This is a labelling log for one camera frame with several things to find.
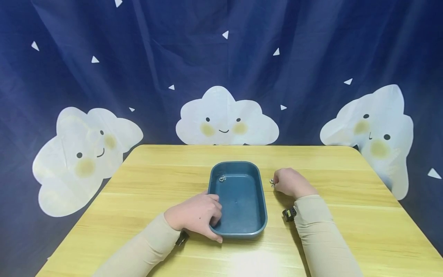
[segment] left hand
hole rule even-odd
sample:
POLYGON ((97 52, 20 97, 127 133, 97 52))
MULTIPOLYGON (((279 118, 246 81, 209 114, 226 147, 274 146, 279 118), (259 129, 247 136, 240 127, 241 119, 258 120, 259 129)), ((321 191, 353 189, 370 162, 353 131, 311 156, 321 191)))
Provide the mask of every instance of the left hand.
POLYGON ((174 230, 185 228, 222 243, 222 236, 209 228, 209 224, 215 226, 222 217, 222 206, 218 199, 218 195, 204 191, 169 208, 164 213, 165 219, 174 230))

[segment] black clip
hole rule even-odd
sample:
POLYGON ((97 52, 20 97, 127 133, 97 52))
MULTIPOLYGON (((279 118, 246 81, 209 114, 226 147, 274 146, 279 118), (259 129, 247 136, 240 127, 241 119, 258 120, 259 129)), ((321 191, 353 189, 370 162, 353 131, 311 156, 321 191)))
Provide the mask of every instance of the black clip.
POLYGON ((188 233, 182 230, 182 232, 180 233, 179 239, 175 242, 175 245, 180 246, 184 242, 186 242, 188 239, 189 239, 188 233))
POLYGON ((294 221, 294 216, 297 215, 297 211, 295 210, 294 206, 292 206, 290 209, 284 210, 282 213, 286 222, 294 221))

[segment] yellow blush cheek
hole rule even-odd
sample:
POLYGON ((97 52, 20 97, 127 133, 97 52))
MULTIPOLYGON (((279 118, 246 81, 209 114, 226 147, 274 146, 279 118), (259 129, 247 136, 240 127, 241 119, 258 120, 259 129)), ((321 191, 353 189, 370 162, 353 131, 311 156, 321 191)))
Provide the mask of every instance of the yellow blush cheek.
POLYGON ((378 159, 386 158, 389 155, 389 150, 389 145, 380 139, 371 143, 371 154, 378 159))
POLYGON ((109 149, 114 149, 116 142, 113 135, 105 135, 105 145, 109 149))
POLYGON ((202 123, 200 125, 200 131, 207 137, 211 137, 215 134, 214 128, 209 123, 202 123))
POLYGON ((91 176, 95 170, 95 163, 90 158, 83 158, 75 166, 75 174, 80 178, 91 176))
POLYGON ((234 125, 234 133, 237 135, 244 135, 248 131, 248 127, 245 123, 240 122, 234 125))
POLYGON ((354 134, 359 135, 369 131, 369 123, 366 120, 360 120, 354 127, 354 134))

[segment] finger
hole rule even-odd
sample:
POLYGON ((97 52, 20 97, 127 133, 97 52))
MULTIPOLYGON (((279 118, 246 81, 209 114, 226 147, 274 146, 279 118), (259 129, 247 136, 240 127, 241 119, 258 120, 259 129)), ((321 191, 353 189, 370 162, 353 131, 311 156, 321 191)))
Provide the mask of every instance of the finger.
POLYGON ((207 226, 207 228, 204 229, 204 231, 201 234, 209 239, 212 239, 213 241, 218 242, 218 243, 223 242, 223 237, 220 235, 217 235, 216 233, 211 231, 211 229, 209 228, 209 225, 207 226))
POLYGON ((214 205, 217 207, 217 209, 219 209, 219 210, 222 209, 222 205, 219 202, 212 200, 212 203, 214 203, 214 205))
POLYGON ((220 220, 220 218, 222 218, 222 212, 219 209, 214 209, 214 212, 212 213, 212 218, 214 218, 214 221, 218 222, 220 220))
POLYGON ((217 194, 208 194, 208 196, 218 202, 220 197, 217 194))
POLYGON ((278 182, 279 182, 279 176, 280 176, 280 171, 281 171, 281 169, 279 169, 279 170, 276 170, 275 172, 274 172, 274 185, 276 185, 278 182))
POLYGON ((220 221, 220 219, 221 219, 221 218, 213 217, 213 218, 211 218, 211 221, 209 221, 209 224, 210 224, 212 227, 214 227, 215 225, 217 225, 217 223, 220 221))

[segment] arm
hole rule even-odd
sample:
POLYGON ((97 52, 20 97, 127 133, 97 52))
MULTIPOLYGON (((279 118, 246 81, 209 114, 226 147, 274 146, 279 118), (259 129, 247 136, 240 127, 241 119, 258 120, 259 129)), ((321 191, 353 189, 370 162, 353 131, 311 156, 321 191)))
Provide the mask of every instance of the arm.
POLYGON ((319 195, 309 195, 299 198, 294 206, 294 222, 311 276, 363 276, 325 201, 319 195))
POLYGON ((94 273, 94 277, 146 277, 172 251, 181 229, 197 232, 222 243, 209 228, 221 218, 218 196, 203 192, 169 208, 120 248, 94 273))
POLYGON ((360 277, 361 270, 335 225, 325 201, 300 173, 277 170, 275 189, 295 198, 295 226, 312 277, 360 277))
POLYGON ((180 231, 172 229, 164 214, 157 216, 95 272, 94 277, 145 277, 174 248, 180 231))

